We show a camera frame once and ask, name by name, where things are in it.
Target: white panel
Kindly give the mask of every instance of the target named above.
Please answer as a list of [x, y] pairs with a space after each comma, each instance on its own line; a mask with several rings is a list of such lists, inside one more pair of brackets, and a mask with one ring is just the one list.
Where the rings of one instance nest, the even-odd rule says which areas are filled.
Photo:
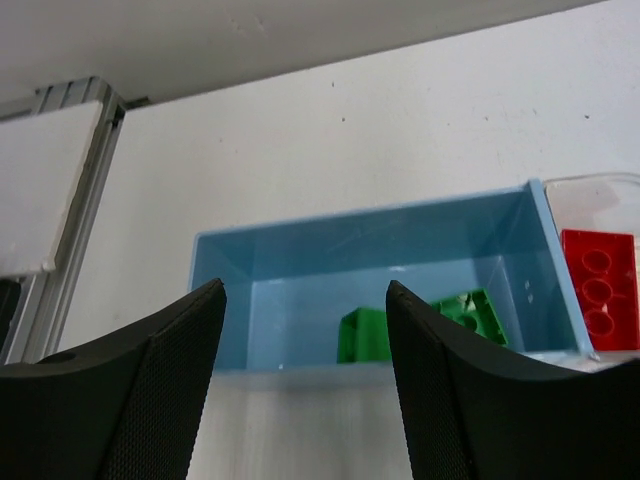
[[102, 104], [0, 123], [0, 277], [55, 269]]
[[91, 75], [172, 99], [594, 1], [3, 0], [0, 102]]
[[[61, 348], [183, 295], [199, 231], [640, 172], [639, 22], [616, 0], [128, 113]], [[395, 390], [214, 382], [190, 478], [408, 479]]]

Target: green block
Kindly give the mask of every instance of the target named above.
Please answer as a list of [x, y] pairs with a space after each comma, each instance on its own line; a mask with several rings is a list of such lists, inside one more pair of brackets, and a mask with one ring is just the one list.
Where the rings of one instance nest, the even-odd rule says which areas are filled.
[[387, 314], [358, 308], [340, 321], [338, 363], [391, 361]]
[[[507, 338], [484, 289], [432, 302], [445, 317], [479, 335], [506, 346]], [[391, 361], [387, 315], [372, 308], [358, 308], [340, 321], [338, 363]]]
[[459, 325], [473, 330], [498, 345], [507, 345], [507, 337], [485, 289], [473, 290], [431, 303], [431, 306]]

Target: red lego brick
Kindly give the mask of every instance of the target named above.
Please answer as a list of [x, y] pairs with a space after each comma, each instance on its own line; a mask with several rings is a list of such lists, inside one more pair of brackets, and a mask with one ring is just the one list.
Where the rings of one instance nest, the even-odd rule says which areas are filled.
[[563, 230], [562, 248], [593, 347], [640, 349], [633, 235]]

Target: clear plastic bin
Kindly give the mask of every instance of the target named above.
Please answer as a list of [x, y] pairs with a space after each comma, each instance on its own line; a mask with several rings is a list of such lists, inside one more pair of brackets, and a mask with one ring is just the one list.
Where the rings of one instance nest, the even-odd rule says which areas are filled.
[[[552, 180], [545, 184], [545, 192], [559, 235], [567, 229], [633, 235], [629, 249], [635, 250], [635, 276], [640, 285], [640, 175], [606, 173]], [[637, 308], [632, 315], [635, 318], [625, 317], [624, 322], [634, 323], [640, 330]]]

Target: textured rubber surface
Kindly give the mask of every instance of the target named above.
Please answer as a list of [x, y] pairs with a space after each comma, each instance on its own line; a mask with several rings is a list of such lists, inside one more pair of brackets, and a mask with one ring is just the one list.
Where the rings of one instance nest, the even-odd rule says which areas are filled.
[[407, 310], [403, 295], [389, 289], [387, 325], [413, 478], [471, 479], [444, 347], [428, 325]]
[[97, 340], [0, 368], [0, 479], [184, 478], [225, 304], [213, 281]]
[[640, 361], [593, 374], [543, 364], [397, 282], [387, 317], [414, 478], [639, 478]]
[[186, 477], [225, 308], [206, 300], [151, 338], [101, 478]]

